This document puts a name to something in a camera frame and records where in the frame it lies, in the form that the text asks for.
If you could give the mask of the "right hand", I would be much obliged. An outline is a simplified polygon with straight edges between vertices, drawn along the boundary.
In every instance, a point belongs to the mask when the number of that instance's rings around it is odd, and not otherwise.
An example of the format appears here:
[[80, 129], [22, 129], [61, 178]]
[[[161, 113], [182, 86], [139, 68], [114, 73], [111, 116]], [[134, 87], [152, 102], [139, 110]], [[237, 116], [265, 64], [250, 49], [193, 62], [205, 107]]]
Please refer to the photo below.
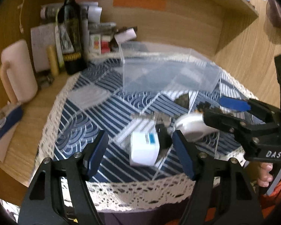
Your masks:
[[272, 182], [273, 176], [270, 174], [272, 169], [272, 163], [260, 163], [258, 165], [257, 183], [260, 187], [266, 188]]

